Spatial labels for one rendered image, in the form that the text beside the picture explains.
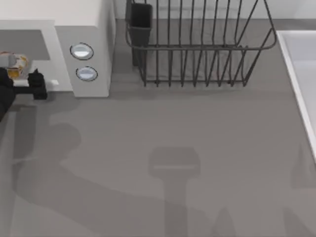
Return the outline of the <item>pale grey rounded box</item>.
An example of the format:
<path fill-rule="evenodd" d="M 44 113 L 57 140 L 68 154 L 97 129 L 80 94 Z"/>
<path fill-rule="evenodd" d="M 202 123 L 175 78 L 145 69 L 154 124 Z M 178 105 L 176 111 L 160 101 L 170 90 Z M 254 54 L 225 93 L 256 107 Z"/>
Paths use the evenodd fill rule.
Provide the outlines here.
<path fill-rule="evenodd" d="M 17 63 L 17 59 L 13 54 L 0 55 L 0 68 L 12 68 Z"/>

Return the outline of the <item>round silver microwave knob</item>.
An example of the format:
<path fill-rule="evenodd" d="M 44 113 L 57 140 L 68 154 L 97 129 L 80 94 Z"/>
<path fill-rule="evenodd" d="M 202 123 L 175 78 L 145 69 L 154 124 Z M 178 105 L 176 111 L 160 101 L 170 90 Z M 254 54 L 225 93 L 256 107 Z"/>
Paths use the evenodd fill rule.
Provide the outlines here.
<path fill-rule="evenodd" d="M 70 54 L 78 60 L 89 60 L 94 55 L 93 48 L 86 43 L 78 43 L 71 45 Z"/>
<path fill-rule="evenodd" d="M 76 76 L 82 81 L 94 81 L 98 77 L 98 72 L 90 66 L 76 69 Z"/>

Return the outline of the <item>pale microwave oven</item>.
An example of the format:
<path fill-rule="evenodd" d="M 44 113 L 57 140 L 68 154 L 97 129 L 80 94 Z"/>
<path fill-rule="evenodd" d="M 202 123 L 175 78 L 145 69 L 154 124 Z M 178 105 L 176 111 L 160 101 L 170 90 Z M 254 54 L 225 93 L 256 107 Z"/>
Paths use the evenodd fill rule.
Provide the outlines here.
<path fill-rule="evenodd" d="M 25 74 L 16 86 L 27 86 L 28 73 L 38 69 L 49 91 L 70 91 L 76 97 L 108 97 L 116 37 L 113 0 L 0 0 L 0 52 L 23 54 Z M 89 60 L 70 54 L 71 45 L 86 43 Z M 94 81 L 82 81 L 76 69 L 93 67 Z"/>

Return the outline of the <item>dark grey cutlery holder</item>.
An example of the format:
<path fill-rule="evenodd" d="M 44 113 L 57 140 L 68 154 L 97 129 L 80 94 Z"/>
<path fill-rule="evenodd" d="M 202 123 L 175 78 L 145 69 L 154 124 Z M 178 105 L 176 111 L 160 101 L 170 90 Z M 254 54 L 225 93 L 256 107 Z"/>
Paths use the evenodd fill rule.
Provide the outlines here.
<path fill-rule="evenodd" d="M 131 44 L 134 47 L 147 47 L 153 20 L 153 6 L 149 3 L 138 3 L 126 0 L 125 21 Z"/>

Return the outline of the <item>white sink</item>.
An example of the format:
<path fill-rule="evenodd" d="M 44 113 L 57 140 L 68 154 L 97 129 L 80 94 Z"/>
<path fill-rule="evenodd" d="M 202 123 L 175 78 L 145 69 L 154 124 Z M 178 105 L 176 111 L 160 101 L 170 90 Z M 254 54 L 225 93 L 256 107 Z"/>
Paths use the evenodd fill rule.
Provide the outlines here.
<path fill-rule="evenodd" d="M 316 163 L 316 30 L 276 34 Z"/>

